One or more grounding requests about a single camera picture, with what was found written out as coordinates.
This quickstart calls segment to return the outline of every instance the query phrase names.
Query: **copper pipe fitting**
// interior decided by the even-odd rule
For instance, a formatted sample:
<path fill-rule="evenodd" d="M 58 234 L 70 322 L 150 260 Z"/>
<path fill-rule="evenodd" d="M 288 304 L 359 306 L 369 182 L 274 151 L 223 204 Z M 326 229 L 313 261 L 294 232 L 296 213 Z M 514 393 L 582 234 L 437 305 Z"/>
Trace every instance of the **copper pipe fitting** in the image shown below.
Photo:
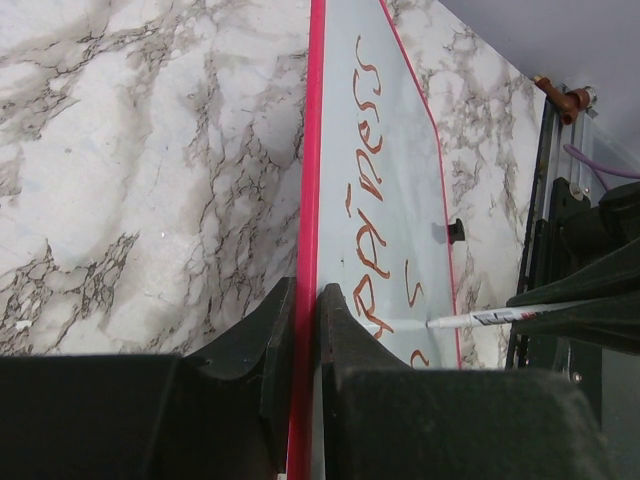
<path fill-rule="evenodd" d="M 596 100 L 591 87 L 578 88 L 562 93 L 551 84 L 547 77 L 536 75 L 533 82 L 540 90 L 547 94 L 547 98 L 560 110 L 560 120 L 564 125 L 571 125 L 578 118 L 578 112 L 589 108 Z"/>

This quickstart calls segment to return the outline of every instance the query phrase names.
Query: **marble wall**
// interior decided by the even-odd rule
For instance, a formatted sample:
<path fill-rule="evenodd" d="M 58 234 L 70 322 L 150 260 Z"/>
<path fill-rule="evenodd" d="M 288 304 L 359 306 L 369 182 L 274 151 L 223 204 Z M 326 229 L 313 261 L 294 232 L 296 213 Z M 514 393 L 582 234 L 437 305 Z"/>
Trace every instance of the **marble wall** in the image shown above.
<path fill-rule="evenodd" d="M 389 2 L 440 132 L 459 311 L 515 292 L 542 95 Z M 0 353 L 188 352 L 295 273 L 308 1 L 0 5 Z M 463 332 L 496 367 L 504 332 Z"/>
<path fill-rule="evenodd" d="M 308 6 L 0 5 L 0 353 L 186 352 L 295 272 Z"/>

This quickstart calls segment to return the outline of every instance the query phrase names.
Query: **white pen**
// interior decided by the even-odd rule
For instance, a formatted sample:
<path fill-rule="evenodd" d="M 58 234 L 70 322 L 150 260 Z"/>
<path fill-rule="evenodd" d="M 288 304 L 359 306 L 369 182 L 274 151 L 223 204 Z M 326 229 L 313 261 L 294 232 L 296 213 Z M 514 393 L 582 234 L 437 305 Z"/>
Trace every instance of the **white pen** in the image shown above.
<path fill-rule="evenodd" d="M 552 310 L 562 310 L 588 303 L 591 300 L 581 302 L 552 303 L 548 305 L 527 305 L 524 307 L 497 308 L 495 310 L 485 310 L 480 312 L 465 313 L 464 315 L 454 315 L 452 317 L 440 317 L 427 320 L 427 328 L 459 328 L 459 327 L 481 327 L 485 325 L 499 325 L 501 323 L 517 322 L 535 317 L 539 313 L 550 312 Z"/>

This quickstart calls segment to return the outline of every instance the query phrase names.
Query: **white ceiling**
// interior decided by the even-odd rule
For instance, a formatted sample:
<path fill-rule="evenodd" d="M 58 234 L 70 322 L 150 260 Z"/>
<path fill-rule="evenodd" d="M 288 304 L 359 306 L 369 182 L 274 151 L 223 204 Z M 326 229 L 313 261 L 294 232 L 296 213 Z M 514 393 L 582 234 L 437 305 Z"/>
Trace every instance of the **white ceiling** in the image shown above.
<path fill-rule="evenodd" d="M 638 0 L 440 0 L 528 77 L 596 90 L 596 122 L 640 159 Z"/>

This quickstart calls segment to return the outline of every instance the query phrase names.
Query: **red edge trim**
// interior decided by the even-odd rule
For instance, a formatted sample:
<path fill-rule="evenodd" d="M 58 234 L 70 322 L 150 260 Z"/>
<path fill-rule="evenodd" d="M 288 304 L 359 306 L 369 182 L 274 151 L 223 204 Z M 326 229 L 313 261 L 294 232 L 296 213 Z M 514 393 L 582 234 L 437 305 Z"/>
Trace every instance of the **red edge trim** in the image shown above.
<path fill-rule="evenodd" d="M 400 35 L 398 35 L 398 30 L 396 30 L 396 26 L 393 24 L 393 18 L 391 17 L 391 14 L 389 13 L 389 9 L 387 8 L 387 5 L 385 4 L 384 0 L 380 0 L 380 6 L 382 7 L 382 10 L 384 11 L 384 14 L 387 17 L 387 21 L 389 22 L 389 26 L 391 27 L 391 30 L 393 31 L 393 35 L 396 37 L 396 41 L 398 42 L 398 47 L 400 47 L 400 51 L 402 52 L 402 56 L 404 57 L 405 62 L 407 62 L 407 67 L 409 68 L 409 71 L 411 72 L 411 76 L 413 77 L 413 81 L 416 84 L 416 88 L 418 89 L 418 92 L 420 93 L 420 98 L 422 98 L 422 103 L 424 103 L 424 108 L 427 109 L 427 113 L 429 114 L 429 118 L 431 119 L 431 123 L 433 124 L 433 129 L 436 132 L 436 141 L 438 142 L 438 157 L 440 159 L 440 180 L 442 182 L 442 198 L 444 199 L 444 218 L 445 221 L 448 222 L 449 221 L 449 214 L 447 213 L 447 194 L 446 194 L 446 190 L 445 190 L 445 186 L 444 186 L 444 167 L 442 165 L 442 151 L 440 149 L 440 135 L 438 134 L 438 126 L 436 125 L 435 120 L 433 119 L 433 115 L 431 113 L 431 110 L 429 109 L 429 104 L 427 103 L 427 99 L 424 96 L 424 92 L 422 91 L 422 87 L 420 86 L 420 82 L 418 82 L 418 77 L 416 77 L 416 72 L 413 71 L 413 67 L 411 66 L 411 62 L 409 61 L 409 56 L 407 55 L 407 51 L 404 49 L 404 46 L 402 45 L 402 41 L 400 40 Z M 453 284 L 453 261 L 451 259 L 451 243 L 449 242 L 449 230 L 447 229 L 447 244 L 449 245 L 448 251 L 449 251 L 449 271 L 450 271 L 450 275 L 449 278 L 451 279 L 451 298 L 453 299 L 453 313 L 456 314 L 457 313 L 457 309 L 456 309 L 456 290 Z M 462 364 L 462 360 L 460 358 L 460 331 L 458 328 L 456 328 L 456 351 L 458 353 L 458 368 L 461 367 Z"/>
<path fill-rule="evenodd" d="M 293 388 L 287 454 L 288 480 L 308 480 L 311 472 L 311 405 L 313 401 L 311 351 L 317 298 L 324 30 L 325 0 L 311 0 L 302 188 L 300 191 Z"/>

